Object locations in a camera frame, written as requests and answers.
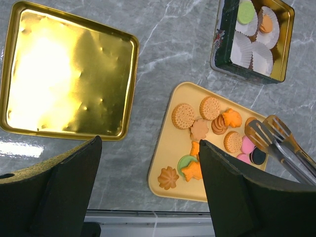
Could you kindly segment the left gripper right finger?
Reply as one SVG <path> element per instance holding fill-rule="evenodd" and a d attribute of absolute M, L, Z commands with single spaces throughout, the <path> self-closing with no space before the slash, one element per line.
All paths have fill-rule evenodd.
<path fill-rule="evenodd" d="M 206 140 L 198 155 L 216 236 L 315 236 L 314 186 L 266 173 Z"/>

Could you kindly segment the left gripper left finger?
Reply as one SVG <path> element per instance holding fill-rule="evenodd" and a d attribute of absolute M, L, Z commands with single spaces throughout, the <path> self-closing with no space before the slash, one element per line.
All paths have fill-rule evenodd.
<path fill-rule="evenodd" d="M 0 177 L 2 237 L 79 237 L 102 153 L 96 136 Z"/>

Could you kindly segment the metal serving tongs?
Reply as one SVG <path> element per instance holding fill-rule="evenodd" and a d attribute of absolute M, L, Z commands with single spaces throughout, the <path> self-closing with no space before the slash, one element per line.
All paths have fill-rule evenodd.
<path fill-rule="evenodd" d="M 297 181 L 316 184 L 316 162 L 299 146 L 279 117 L 270 115 L 262 122 L 252 120 L 245 126 L 245 135 L 257 148 L 274 157 Z"/>

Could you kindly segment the orange fish cookie top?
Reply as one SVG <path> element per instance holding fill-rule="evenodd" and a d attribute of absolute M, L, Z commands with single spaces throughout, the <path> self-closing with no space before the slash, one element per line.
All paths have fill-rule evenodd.
<path fill-rule="evenodd" d="M 229 108 L 222 113 L 225 126 L 232 128 L 241 127 L 242 117 L 239 112 Z"/>

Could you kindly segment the gold tin lid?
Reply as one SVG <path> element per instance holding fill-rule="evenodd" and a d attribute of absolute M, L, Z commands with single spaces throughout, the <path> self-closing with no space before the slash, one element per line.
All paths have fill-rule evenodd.
<path fill-rule="evenodd" d="M 2 63 L 1 128 L 42 137 L 123 139 L 138 55 L 134 35 L 44 5 L 14 3 Z"/>

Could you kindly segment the dark green cookie tin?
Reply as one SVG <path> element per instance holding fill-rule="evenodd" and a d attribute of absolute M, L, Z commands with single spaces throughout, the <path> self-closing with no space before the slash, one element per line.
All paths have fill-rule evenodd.
<path fill-rule="evenodd" d="M 294 8 L 281 0 L 252 0 L 257 16 L 261 7 L 270 8 L 277 17 L 279 23 L 279 38 L 276 45 L 269 49 L 273 55 L 273 69 L 271 75 L 265 76 L 253 71 L 252 58 L 249 68 L 238 66 L 230 60 L 239 0 L 221 0 L 215 25 L 213 46 L 210 57 L 212 69 L 248 80 L 256 84 L 281 83 L 285 80 L 288 55 L 294 25 Z M 248 37 L 251 43 L 258 42 L 255 35 Z"/>

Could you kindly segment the green round cookie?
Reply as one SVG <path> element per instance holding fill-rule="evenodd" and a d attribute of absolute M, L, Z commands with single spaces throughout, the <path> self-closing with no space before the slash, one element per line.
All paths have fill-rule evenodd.
<path fill-rule="evenodd" d="M 240 24 L 249 24 L 255 15 L 255 8 L 251 1 L 243 0 L 240 2 L 237 13 L 237 21 Z"/>

